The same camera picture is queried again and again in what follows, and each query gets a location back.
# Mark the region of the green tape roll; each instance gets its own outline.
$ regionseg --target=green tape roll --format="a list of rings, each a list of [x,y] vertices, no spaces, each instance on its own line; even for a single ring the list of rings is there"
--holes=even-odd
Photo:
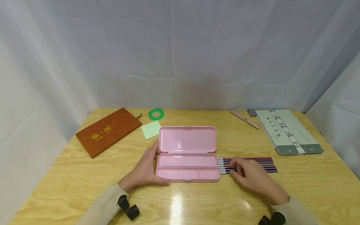
[[[160,113],[160,115],[159,116],[153,116],[154,112],[158,112],[158,113]],[[149,112],[149,118],[151,120],[160,120],[162,117],[164,117],[164,111],[161,110],[161,109],[153,109],[153,110],[150,110],[150,112]]]

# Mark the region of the brown notebook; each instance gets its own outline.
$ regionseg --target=brown notebook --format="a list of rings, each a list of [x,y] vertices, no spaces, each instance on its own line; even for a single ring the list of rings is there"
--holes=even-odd
[[[139,126],[141,122],[121,108],[79,131],[76,136],[90,157],[95,158]]]

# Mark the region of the black wrist strap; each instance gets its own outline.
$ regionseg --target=black wrist strap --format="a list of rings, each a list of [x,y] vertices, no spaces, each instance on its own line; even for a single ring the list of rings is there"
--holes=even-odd
[[[279,212],[275,212],[271,219],[263,216],[259,221],[258,225],[283,225],[285,224],[286,220],[283,214]]]
[[[126,195],[120,196],[119,200],[117,201],[117,204],[126,213],[127,217],[129,217],[130,220],[133,220],[138,215],[140,215],[140,211],[136,205],[130,207],[129,202],[126,199]]]

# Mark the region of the wooden table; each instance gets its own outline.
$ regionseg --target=wooden table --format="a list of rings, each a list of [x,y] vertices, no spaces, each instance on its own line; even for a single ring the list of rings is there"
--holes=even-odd
[[[95,109],[79,130],[114,112]],[[128,109],[151,120],[149,109]],[[359,224],[360,182],[301,112],[294,112],[325,152],[279,156],[264,130],[253,128],[229,111],[164,110],[162,126],[214,126],[219,157],[273,157],[278,173],[270,176],[300,199],[321,224]],[[259,124],[255,117],[252,121]],[[141,128],[91,159],[74,136],[10,224],[74,224],[109,185],[138,162],[157,137],[145,140]],[[135,189],[130,201],[141,215],[136,224],[257,224],[270,216],[267,201],[240,188],[229,175],[217,183],[171,183],[170,187]],[[119,213],[110,224],[133,224]]]

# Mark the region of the beige sleeve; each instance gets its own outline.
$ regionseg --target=beige sleeve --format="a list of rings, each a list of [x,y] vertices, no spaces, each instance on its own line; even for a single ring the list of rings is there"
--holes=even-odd
[[[315,225],[317,221],[313,214],[295,197],[290,196],[287,203],[275,206],[271,205],[274,212],[284,215],[287,225]]]
[[[126,195],[129,200],[129,194],[122,190],[119,185],[110,185],[92,203],[76,225],[107,225],[121,210],[117,201],[122,195]]]

